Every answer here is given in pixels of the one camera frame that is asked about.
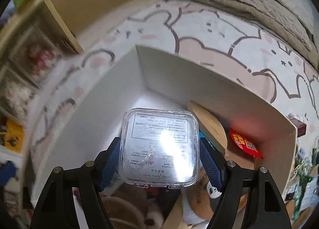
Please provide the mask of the white cardboard box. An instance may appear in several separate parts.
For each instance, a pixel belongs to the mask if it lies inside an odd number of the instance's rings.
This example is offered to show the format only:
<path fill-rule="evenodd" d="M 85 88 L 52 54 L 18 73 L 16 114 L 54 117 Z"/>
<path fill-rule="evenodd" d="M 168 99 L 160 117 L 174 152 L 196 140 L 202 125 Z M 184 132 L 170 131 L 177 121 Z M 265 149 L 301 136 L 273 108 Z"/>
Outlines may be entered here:
<path fill-rule="evenodd" d="M 190 101 L 212 113 L 223 126 L 228 141 L 225 160 L 250 170 L 266 167 L 282 196 L 295 152 L 294 125 L 259 96 L 216 71 L 158 49 L 135 46 L 91 89 L 49 146 L 41 164 L 44 184 L 37 197 L 55 167 L 79 168 L 95 160 L 115 137 L 121 138 L 129 110 L 188 111 Z M 243 152 L 229 129 L 253 143 L 263 159 Z"/>

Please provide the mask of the clear plastic square case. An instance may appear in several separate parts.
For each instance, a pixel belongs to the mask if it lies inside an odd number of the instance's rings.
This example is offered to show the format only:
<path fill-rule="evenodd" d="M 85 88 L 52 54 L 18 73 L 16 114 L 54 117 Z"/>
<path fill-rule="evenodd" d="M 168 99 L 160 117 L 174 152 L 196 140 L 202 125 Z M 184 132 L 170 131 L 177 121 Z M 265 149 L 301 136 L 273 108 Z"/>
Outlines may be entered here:
<path fill-rule="evenodd" d="M 124 117 L 118 173 L 136 187 L 180 189 L 196 183 L 199 127 L 186 110 L 133 108 Z"/>

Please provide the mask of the white dress doll case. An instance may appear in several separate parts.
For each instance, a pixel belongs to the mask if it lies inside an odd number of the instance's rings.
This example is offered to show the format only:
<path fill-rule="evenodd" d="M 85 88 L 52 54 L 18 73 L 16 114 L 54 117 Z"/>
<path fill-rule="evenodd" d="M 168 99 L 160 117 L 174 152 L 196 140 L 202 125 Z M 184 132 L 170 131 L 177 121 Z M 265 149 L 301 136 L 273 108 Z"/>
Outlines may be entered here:
<path fill-rule="evenodd" d="M 14 70 L 6 65 L 1 67 L 1 113 L 25 123 L 35 94 L 35 88 Z"/>

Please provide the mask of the yellow cardboard box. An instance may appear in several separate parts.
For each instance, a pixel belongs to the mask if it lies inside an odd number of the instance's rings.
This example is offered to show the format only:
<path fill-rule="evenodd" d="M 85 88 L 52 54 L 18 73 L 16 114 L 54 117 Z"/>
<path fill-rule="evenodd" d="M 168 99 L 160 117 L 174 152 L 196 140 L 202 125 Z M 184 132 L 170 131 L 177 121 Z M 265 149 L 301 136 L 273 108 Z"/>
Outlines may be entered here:
<path fill-rule="evenodd" d="M 1 116 L 1 146 L 20 154 L 23 148 L 23 127 L 15 120 Z"/>

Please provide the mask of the leaf shaped wooden piece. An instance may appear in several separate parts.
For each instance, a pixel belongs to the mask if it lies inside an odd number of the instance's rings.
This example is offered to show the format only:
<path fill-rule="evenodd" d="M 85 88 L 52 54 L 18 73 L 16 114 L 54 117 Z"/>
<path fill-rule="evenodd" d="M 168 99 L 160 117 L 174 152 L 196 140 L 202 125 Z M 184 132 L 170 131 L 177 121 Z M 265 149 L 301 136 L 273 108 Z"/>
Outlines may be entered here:
<path fill-rule="evenodd" d="M 190 101 L 187 107 L 197 118 L 200 132 L 202 132 L 208 141 L 224 156 L 228 141 L 225 130 L 219 120 L 194 101 Z"/>

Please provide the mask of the red dress doll case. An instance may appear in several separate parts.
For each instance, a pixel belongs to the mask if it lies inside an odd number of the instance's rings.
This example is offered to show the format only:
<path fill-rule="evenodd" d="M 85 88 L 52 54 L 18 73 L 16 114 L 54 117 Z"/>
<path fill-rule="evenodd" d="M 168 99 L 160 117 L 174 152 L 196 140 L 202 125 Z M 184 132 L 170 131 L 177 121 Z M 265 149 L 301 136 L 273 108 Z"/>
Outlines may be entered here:
<path fill-rule="evenodd" d="M 31 83 L 41 87 L 63 56 L 62 51 L 38 26 L 31 25 L 17 40 L 9 61 Z"/>

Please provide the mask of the beige blanket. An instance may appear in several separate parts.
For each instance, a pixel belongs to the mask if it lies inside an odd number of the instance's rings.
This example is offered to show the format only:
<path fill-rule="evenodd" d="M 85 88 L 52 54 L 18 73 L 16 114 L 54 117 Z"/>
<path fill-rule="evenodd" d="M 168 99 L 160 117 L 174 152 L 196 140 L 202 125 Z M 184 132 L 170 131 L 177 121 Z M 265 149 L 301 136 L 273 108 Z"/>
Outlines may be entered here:
<path fill-rule="evenodd" d="M 277 0 L 191 0 L 256 21 L 282 38 L 318 69 L 318 49 L 296 13 Z"/>

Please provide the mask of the wooden headboard shelf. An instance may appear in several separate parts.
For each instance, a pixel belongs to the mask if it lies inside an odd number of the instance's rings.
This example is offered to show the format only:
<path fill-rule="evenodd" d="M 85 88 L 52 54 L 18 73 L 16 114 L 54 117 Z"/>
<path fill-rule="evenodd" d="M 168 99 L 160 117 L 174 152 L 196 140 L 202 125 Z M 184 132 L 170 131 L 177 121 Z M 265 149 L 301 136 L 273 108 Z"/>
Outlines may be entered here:
<path fill-rule="evenodd" d="M 163 0 L 28 0 L 1 30 L 1 61 L 14 51 L 17 34 L 39 16 L 49 34 L 66 42 L 74 56 L 59 63 L 48 80 L 48 90 L 36 104 L 33 118 L 53 106 L 40 143 L 53 142 L 62 133 L 70 115 L 59 113 L 61 100 L 80 104 L 100 81 L 116 56 L 102 48 L 102 39 L 128 17 Z"/>

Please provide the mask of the cartoon printed bed sheet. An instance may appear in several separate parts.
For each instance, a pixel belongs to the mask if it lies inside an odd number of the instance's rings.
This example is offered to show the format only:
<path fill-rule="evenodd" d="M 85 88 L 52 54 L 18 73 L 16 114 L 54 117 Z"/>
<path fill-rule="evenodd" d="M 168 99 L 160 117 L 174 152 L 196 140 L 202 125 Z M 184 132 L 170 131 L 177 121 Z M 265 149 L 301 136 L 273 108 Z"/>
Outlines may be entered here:
<path fill-rule="evenodd" d="M 62 102 L 80 103 L 109 70 L 111 54 L 120 59 L 135 44 L 181 54 L 236 80 L 306 124 L 297 142 L 306 158 L 318 148 L 318 73 L 303 56 L 260 24 L 196 2 L 159 1 L 108 30 L 89 51 L 57 65 L 32 138 L 33 197 L 44 184 L 41 164 L 48 146 L 67 122 L 59 112 Z"/>

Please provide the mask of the dark red rectangular box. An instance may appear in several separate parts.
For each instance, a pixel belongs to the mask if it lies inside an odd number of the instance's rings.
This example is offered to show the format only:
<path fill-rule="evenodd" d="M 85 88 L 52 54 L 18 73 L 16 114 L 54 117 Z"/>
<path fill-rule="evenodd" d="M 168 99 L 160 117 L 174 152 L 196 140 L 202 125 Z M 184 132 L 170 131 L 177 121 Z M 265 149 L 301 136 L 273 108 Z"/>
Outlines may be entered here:
<path fill-rule="evenodd" d="M 294 117 L 289 118 L 290 122 L 296 127 L 297 129 L 297 136 L 301 137 L 306 134 L 307 125 Z"/>

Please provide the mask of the red round packet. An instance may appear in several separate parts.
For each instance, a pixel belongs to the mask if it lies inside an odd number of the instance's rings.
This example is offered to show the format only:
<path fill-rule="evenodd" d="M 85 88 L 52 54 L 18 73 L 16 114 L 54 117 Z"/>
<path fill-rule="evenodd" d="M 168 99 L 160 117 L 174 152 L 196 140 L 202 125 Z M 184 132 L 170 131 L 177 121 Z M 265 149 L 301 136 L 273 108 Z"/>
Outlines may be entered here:
<path fill-rule="evenodd" d="M 229 129 L 229 134 L 234 143 L 246 154 L 253 156 L 255 158 L 263 159 L 263 155 L 255 147 L 253 143 L 247 140 L 244 136 L 241 136 L 233 129 Z"/>

